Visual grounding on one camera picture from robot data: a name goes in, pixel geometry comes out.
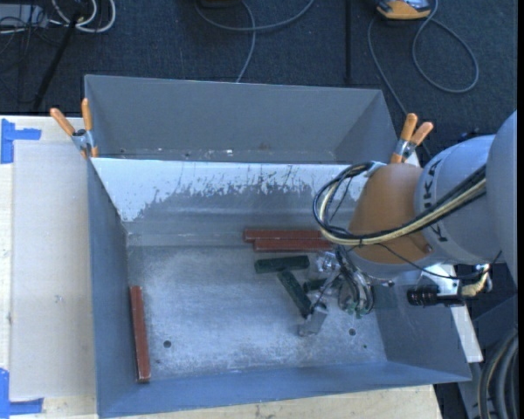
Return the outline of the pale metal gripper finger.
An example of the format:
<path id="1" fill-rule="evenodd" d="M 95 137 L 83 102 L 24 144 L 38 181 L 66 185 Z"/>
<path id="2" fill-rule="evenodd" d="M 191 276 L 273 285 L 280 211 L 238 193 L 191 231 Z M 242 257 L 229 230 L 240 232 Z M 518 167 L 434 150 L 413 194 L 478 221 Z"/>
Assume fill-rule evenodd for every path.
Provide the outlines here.
<path id="1" fill-rule="evenodd" d="M 311 300 L 308 313 L 304 315 L 303 322 L 298 327 L 300 337 L 308 337 L 318 334 L 328 317 L 328 303 L 322 297 Z"/>
<path id="2" fill-rule="evenodd" d="M 336 272 L 337 258 L 332 251 L 319 251 L 314 259 L 313 278 L 328 278 Z"/>

